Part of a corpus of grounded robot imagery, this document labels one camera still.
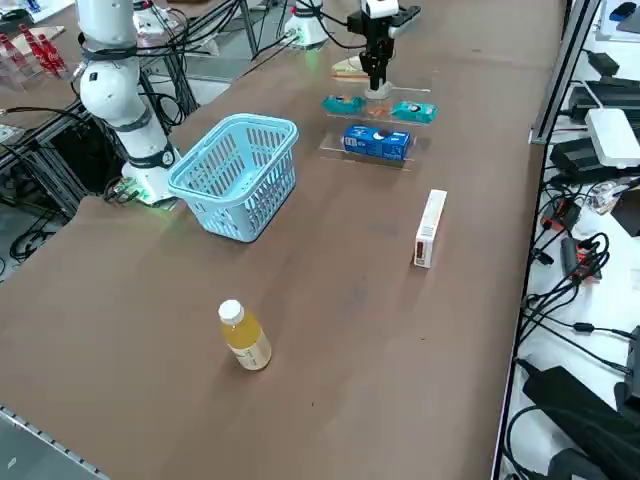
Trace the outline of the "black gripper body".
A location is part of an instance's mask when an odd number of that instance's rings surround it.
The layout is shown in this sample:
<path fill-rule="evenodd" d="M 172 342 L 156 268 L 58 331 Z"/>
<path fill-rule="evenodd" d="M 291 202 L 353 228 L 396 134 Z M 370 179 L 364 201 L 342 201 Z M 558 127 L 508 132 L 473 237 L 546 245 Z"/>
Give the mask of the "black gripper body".
<path fill-rule="evenodd" d="M 348 16 L 348 31 L 363 36 L 366 39 L 364 49 L 374 51 L 397 38 L 419 15 L 419 6 L 400 6 L 397 13 L 378 19 L 370 18 L 364 11 L 356 11 Z"/>

